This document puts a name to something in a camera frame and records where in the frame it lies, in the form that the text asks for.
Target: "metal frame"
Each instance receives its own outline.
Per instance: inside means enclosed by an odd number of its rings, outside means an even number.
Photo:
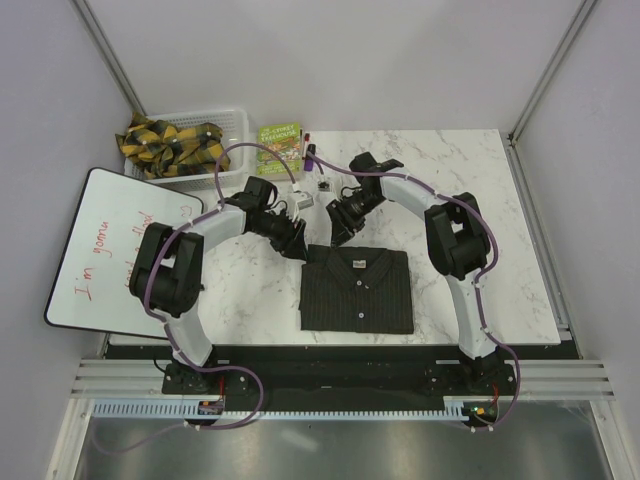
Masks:
[[[142,106],[142,103],[138,99],[138,95],[136,94],[133,85],[129,81],[127,74],[122,68],[118,57],[116,56],[109,39],[107,38],[100,22],[96,18],[93,10],[86,2],[86,0],[70,0],[71,5],[75,8],[76,12],[82,19],[87,33],[91,37],[94,45],[100,52],[102,59],[104,60],[104,64],[111,72],[113,79],[115,80],[118,88],[122,92],[122,95],[125,97],[129,106],[142,114],[146,115],[146,111]]]
[[[538,211],[535,207],[518,152],[512,145],[507,134],[501,134],[501,138],[505,153],[507,154],[507,161],[511,168],[511,175],[513,176],[513,181],[516,185],[516,191],[520,198],[525,222],[529,229],[533,249],[538,259],[540,271],[542,272],[542,279],[551,302],[551,310],[553,311],[556,323],[558,324],[558,330],[561,333],[560,339],[564,340],[563,336],[566,337],[567,331],[569,331],[569,335],[571,334],[571,331],[573,331],[575,335],[575,330],[574,325],[571,323],[569,309],[564,296],[562,295],[562,287],[556,270],[556,262],[553,259],[549,248],[549,242],[544,232],[540,216],[538,215]],[[576,344],[578,346],[578,351],[580,351],[580,345],[577,340]]]
[[[522,113],[511,130],[510,139],[512,142],[516,143],[522,135],[531,115],[538,106],[538,103],[540,103],[542,96],[547,91],[549,84],[555,77],[560,66],[566,59],[567,53],[571,50],[571,47],[582,30],[582,27],[593,13],[598,1],[599,0],[582,0],[580,3],[576,13],[571,18],[571,22],[569,23],[567,30],[564,32],[560,43],[558,43],[558,46],[553,52],[549,63],[547,63],[547,66],[538,79],[536,86],[533,88],[533,92],[531,93],[529,100],[527,100]]]
[[[71,0],[71,3],[84,21],[105,64],[131,107],[146,113],[87,1]],[[562,339],[570,339],[571,332],[573,331],[574,334],[576,332],[571,323],[555,262],[549,250],[515,145],[597,4],[598,0],[581,1],[516,124],[508,135],[503,135],[509,165]],[[115,401],[118,401],[117,399],[136,399],[138,402],[151,401],[156,404],[184,401],[180,396],[162,395],[162,380],[163,375],[148,360],[83,360],[73,385],[64,423],[47,472],[47,480],[73,478],[88,422],[96,408],[96,400],[100,402],[104,399],[116,399]],[[197,398],[190,396],[189,399],[196,400]],[[479,399],[451,397],[446,400],[455,402]],[[524,360],[522,361],[520,401],[589,401],[614,478],[616,480],[640,479],[638,468],[634,463],[633,452],[630,449],[631,442],[628,440],[624,424],[619,420],[617,402],[602,362],[597,360]]]

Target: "marble table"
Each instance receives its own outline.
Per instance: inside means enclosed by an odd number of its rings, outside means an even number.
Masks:
[[[361,152],[378,161],[395,158],[437,191],[473,193],[500,248],[498,266],[484,288],[488,323],[509,344],[557,344],[560,339],[504,148],[496,130],[311,132],[317,154],[346,166]],[[355,179],[327,172],[344,185]],[[313,192],[314,207],[303,210],[306,241],[328,245],[325,206],[333,199],[318,192],[319,173],[300,181]],[[288,189],[278,182],[280,191]],[[208,208],[213,191],[197,192]],[[366,217],[365,228],[347,245],[405,250],[409,256],[415,332],[412,335],[312,332],[300,330],[301,261],[282,258],[253,234],[229,240],[206,255],[206,290],[199,314],[215,344],[244,345],[442,345],[457,343],[458,327],[446,281],[431,265],[424,224],[404,208],[385,202]],[[113,335],[112,344],[158,340]]]

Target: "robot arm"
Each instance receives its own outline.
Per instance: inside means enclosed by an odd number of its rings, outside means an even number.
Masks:
[[[397,160],[378,164],[370,153],[357,156],[350,164],[354,172],[409,172]],[[334,200],[327,206],[332,222],[331,245],[337,247],[364,228],[364,218],[385,200],[397,202],[426,222],[429,257],[436,270],[445,276],[456,311],[459,346],[472,362],[472,369],[483,370],[484,359],[494,357],[495,345],[482,331],[473,283],[486,263],[490,244],[477,220],[458,205],[443,202],[403,177],[356,176],[361,187],[349,197]],[[267,237],[272,247],[286,258],[306,260],[305,222],[290,218],[286,210],[278,214],[268,205],[277,190],[271,183],[249,177],[243,192],[226,200],[227,206],[217,215],[197,224],[193,231],[180,234],[172,244],[167,259],[172,266],[161,265],[154,280],[150,305],[160,310],[182,351],[195,364],[203,365],[212,350],[198,318],[198,295],[201,290],[204,254],[234,236],[253,232]],[[478,204],[469,193],[457,197],[478,213]],[[453,224],[461,225],[454,231]],[[143,237],[133,268],[130,290],[141,301],[150,272],[160,248],[173,229],[151,224]]]
[[[358,155],[349,165],[353,172],[393,172],[403,176],[409,171],[397,160],[378,164],[370,153]],[[361,187],[349,197],[327,206],[332,221],[331,244],[342,245],[364,227],[364,217],[385,199],[402,205],[426,223],[429,258],[444,275],[451,290],[458,320],[459,347],[470,360],[483,359],[496,346],[482,331],[473,279],[483,268],[490,243],[477,220],[460,206],[439,200],[419,185],[396,176],[356,177]],[[473,195],[455,198],[478,213]],[[461,225],[454,231],[453,225]]]
[[[223,210],[178,235],[164,259],[165,263],[173,259],[173,265],[161,264],[153,281],[151,308],[166,319],[176,344],[198,366],[205,364],[212,350],[198,317],[205,253],[230,238],[252,232],[267,237],[274,250],[286,258],[307,258],[306,223],[295,218],[297,213],[290,218],[287,211],[309,206],[309,199],[295,198],[276,214],[268,205],[274,192],[277,197],[277,189],[270,182],[249,177],[244,191],[226,199]],[[173,231],[160,223],[150,224],[145,231],[129,283],[131,294],[143,303],[151,269]],[[182,361],[177,352],[174,358]]]

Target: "white basket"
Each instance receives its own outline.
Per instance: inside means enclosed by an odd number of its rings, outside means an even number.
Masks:
[[[225,148],[234,143],[246,142],[249,138],[249,121],[246,112],[243,110],[172,113],[169,115],[155,115],[149,118],[151,120],[167,120],[179,128],[194,127],[207,122],[215,123],[222,128],[221,143]],[[252,153],[255,154],[249,148],[237,148],[229,152],[229,160],[231,161],[229,171],[220,172],[218,175],[220,185],[223,188],[237,187],[241,184],[242,174],[248,171]],[[128,177],[145,180],[179,192],[210,190],[215,186],[213,173],[146,180],[144,173],[128,158],[124,162],[124,174]]]

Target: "green book cover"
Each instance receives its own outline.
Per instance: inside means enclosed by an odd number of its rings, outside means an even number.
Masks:
[[[294,174],[302,169],[300,137],[299,123],[269,125],[258,131],[258,143],[278,152]],[[286,170],[269,152],[258,150],[256,173],[263,176],[280,175]]]

